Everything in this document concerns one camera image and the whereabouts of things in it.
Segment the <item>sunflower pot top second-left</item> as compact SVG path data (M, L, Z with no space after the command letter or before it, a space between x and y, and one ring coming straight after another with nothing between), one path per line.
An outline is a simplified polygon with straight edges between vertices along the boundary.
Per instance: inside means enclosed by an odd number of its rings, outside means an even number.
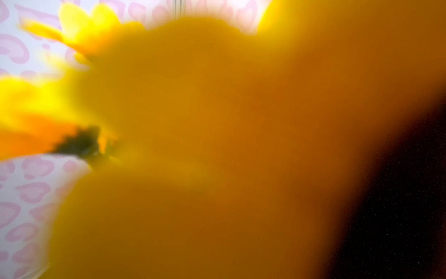
M63 2L1 77L3 279L443 279L446 3L146 28Z

